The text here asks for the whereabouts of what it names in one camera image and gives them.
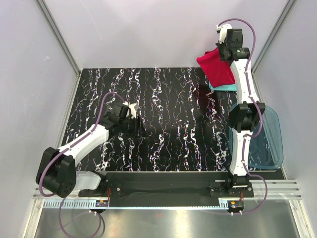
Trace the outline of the red t shirt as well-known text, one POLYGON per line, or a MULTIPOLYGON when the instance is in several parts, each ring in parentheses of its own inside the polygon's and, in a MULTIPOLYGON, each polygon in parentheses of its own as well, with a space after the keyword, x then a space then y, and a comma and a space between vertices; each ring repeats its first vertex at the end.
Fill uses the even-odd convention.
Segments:
POLYGON ((235 79, 228 62, 220 60, 217 48, 197 57, 198 65, 203 70, 213 88, 234 85, 235 79))

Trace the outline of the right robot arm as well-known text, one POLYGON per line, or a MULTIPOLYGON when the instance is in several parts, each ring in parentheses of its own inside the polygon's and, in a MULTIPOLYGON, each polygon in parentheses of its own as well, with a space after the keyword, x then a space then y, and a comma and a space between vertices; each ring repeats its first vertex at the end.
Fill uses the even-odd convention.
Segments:
POLYGON ((237 88, 237 103, 229 112, 228 124, 232 131, 232 160, 223 192, 232 197, 254 196, 251 176, 248 170, 248 156, 251 138, 261 131, 265 104, 259 101, 251 75, 252 50, 243 47, 242 29, 230 24, 217 27, 219 41, 217 48, 220 59, 228 63, 237 88))

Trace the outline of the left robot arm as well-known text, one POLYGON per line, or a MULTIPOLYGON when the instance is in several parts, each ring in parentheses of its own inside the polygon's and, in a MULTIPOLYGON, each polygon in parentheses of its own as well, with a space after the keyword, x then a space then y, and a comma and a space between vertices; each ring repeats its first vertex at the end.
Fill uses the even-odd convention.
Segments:
POLYGON ((47 148, 36 175, 36 184, 42 196, 44 189, 50 195, 66 198, 72 191, 91 191, 95 196, 106 193, 105 177, 98 172, 77 171, 76 166, 91 151, 109 139, 123 134, 127 137, 146 136, 142 118, 137 114, 137 103, 115 104, 111 111, 98 116, 97 122, 70 143, 57 149, 47 148))

